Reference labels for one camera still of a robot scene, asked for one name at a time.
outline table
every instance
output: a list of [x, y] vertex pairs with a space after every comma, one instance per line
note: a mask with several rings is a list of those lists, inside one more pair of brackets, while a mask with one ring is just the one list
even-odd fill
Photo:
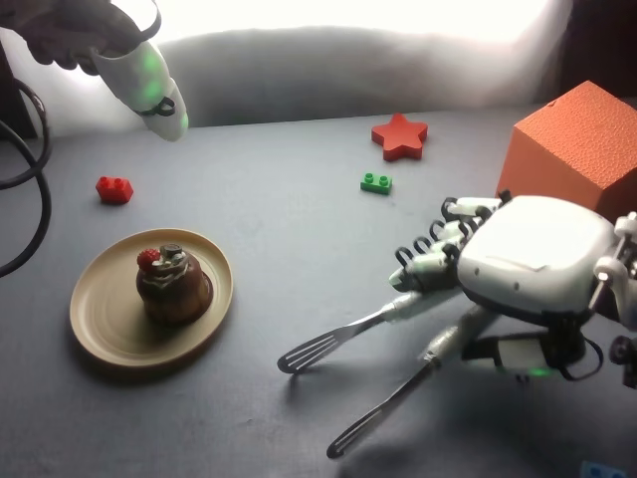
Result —
[[[532, 110], [410, 115], [430, 126], [424, 160], [393, 164], [369, 137], [389, 117], [196, 128], [178, 143], [147, 131], [56, 139], [49, 235], [0, 280], [0, 476], [566, 478], [582, 460], [636, 474], [637, 394], [609, 362], [585, 382], [526, 387], [450, 366], [351, 454], [325, 457], [418, 368], [465, 298], [369, 331], [297, 379], [276, 367], [396, 295], [394, 250], [440, 217], [446, 196], [495, 192], [511, 128]], [[0, 146], [2, 177], [21, 161]], [[367, 171], [393, 176], [389, 197], [359, 190]], [[128, 177], [131, 202], [101, 205], [101, 175]], [[0, 263], [30, 239], [39, 200], [34, 181], [0, 194]], [[104, 248], [156, 227], [199, 232], [225, 251], [233, 306], [189, 367], [142, 382], [105, 378], [75, 347], [73, 288]], [[503, 319], [493, 331], [525, 327]], [[607, 351], [623, 330], [594, 319], [585, 332]]]

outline red star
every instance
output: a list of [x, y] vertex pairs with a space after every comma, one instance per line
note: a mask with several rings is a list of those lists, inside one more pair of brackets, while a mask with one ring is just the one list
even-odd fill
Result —
[[422, 158], [422, 143], [427, 138], [426, 122], [410, 122], [400, 113], [389, 124], [371, 129], [371, 140], [382, 146], [382, 158], [395, 161], [401, 157]]

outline blue toy brick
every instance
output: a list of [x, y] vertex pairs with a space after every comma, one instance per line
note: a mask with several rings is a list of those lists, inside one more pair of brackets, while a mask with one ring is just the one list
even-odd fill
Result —
[[628, 475], [623, 471], [589, 461], [584, 461], [581, 464], [579, 476], [580, 478], [628, 478]]
[[367, 172], [362, 181], [360, 181], [360, 188], [363, 191], [375, 192], [376, 194], [389, 194], [391, 190], [391, 177], [372, 174]]

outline round plate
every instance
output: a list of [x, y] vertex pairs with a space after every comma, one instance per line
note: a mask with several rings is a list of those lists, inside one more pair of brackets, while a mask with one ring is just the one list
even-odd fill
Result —
[[[137, 254], [169, 243], [196, 257], [213, 287], [206, 313], [178, 328], [152, 323], [135, 287]], [[208, 239], [181, 229], [145, 231], [117, 242], [87, 267], [71, 297], [71, 326], [80, 344], [97, 359], [133, 368], [162, 365], [205, 344], [223, 321], [232, 290], [228, 260]]]

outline green light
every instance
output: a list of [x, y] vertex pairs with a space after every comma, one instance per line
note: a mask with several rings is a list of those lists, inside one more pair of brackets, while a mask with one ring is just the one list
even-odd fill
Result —
[[143, 67], [149, 72], [153, 72], [159, 68], [161, 63], [155, 55], [146, 55], [143, 57]]
[[550, 368], [531, 368], [529, 370], [530, 376], [549, 376], [553, 373]]
[[162, 97], [161, 95], [161, 83], [157, 80], [150, 82], [146, 88], [143, 89], [143, 96], [147, 100], [157, 100], [159, 101]]

